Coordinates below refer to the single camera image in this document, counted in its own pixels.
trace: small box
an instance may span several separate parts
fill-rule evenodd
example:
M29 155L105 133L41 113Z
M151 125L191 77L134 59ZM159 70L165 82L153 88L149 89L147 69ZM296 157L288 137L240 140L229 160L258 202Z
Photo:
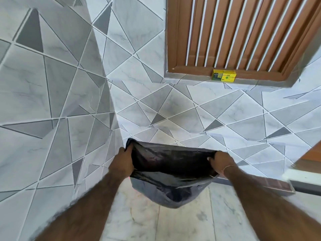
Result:
M213 70L212 80L222 81L222 82L234 82L236 78L235 71L229 70Z

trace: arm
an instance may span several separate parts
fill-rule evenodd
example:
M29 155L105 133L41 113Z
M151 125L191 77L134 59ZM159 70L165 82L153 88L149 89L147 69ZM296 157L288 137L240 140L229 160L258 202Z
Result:
M58 216L35 241L99 241L118 187L134 167L133 145L119 149L109 172L73 206Z
M275 193L263 189L238 168L233 158L218 151L210 158L214 170L232 183L245 214L261 241L321 240L321 224Z

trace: black plastic bag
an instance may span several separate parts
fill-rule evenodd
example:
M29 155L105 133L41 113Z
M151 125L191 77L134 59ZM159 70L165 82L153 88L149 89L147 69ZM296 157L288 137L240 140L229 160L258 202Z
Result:
M151 201L178 208L194 200L217 177L207 157L216 151L139 142L129 138L126 148L134 144L130 175L134 189Z

